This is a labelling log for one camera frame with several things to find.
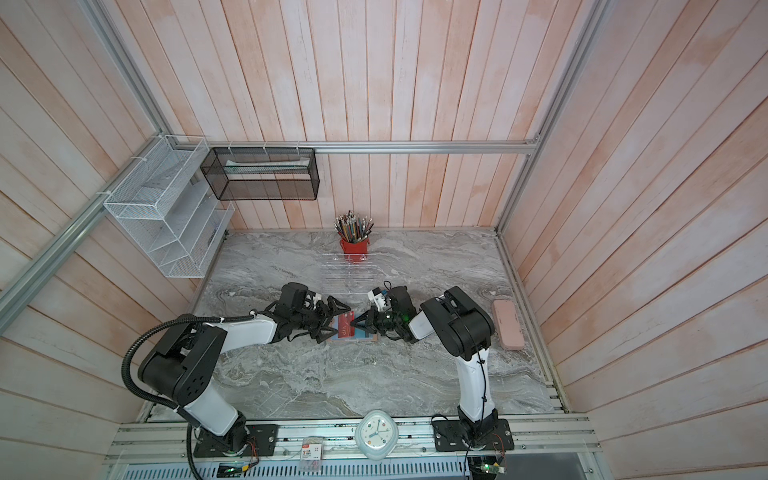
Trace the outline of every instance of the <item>transparent organizer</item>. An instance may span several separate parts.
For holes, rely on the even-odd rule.
[[[192,183],[207,152],[205,140],[174,150],[163,137],[104,202],[165,276],[205,276],[234,213],[205,180]]]

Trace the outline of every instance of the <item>red cup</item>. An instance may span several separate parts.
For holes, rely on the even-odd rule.
[[[366,261],[368,256],[368,239],[366,238],[362,242],[350,243],[343,238],[339,238],[339,244],[341,250],[344,251],[344,258],[352,263],[362,263]]]

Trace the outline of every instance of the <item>wood panel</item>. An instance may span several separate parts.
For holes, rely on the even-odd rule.
[[[196,39],[195,53],[210,57],[210,39]],[[0,84],[4,289],[155,130],[77,2],[2,3]],[[165,96],[159,104],[179,124]],[[192,292],[103,220],[0,339],[4,470],[95,475],[118,423],[143,403],[123,386],[122,356],[140,333],[185,313]]]
[[[161,107],[178,119],[175,134],[424,141],[522,140],[538,131],[592,4],[109,0],[107,7]],[[322,200],[240,201],[233,226],[328,227],[333,214],[357,210],[380,226],[490,227],[516,180],[516,160],[331,155]]]
[[[762,478],[768,2],[630,8],[611,11],[504,241],[616,478]]]

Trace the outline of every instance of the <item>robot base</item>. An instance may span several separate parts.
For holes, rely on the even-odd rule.
[[[256,447],[259,457],[270,457],[275,453],[277,442],[277,425],[246,425],[250,437],[256,439]],[[250,457],[250,447],[246,445],[240,457]],[[212,438],[212,435],[200,433],[200,441],[195,445],[194,456],[196,458],[213,458],[224,456],[220,443]]]
[[[465,452],[467,449],[496,449],[514,450],[512,433],[509,430],[509,422],[499,419],[496,427],[481,439],[476,439],[472,445],[466,443],[466,427],[461,420],[435,420],[433,423],[435,433],[435,449],[438,452]]]

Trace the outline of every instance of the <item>alarm clock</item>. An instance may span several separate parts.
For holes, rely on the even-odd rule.
[[[355,429],[360,451],[371,460],[385,458],[397,443],[397,424],[381,410],[371,411]]]

